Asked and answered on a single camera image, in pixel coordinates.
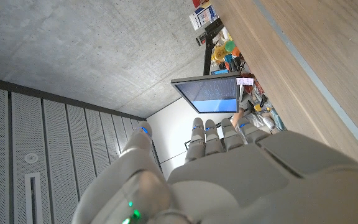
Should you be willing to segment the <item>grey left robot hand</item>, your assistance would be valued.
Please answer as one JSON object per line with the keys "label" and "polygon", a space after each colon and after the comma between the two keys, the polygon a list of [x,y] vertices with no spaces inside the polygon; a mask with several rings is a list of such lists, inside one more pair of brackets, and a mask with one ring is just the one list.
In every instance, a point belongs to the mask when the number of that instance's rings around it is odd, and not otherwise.
{"label": "grey left robot hand", "polygon": [[358,162],[293,131],[221,126],[196,118],[185,163],[165,178],[140,122],[73,223],[358,223]]}

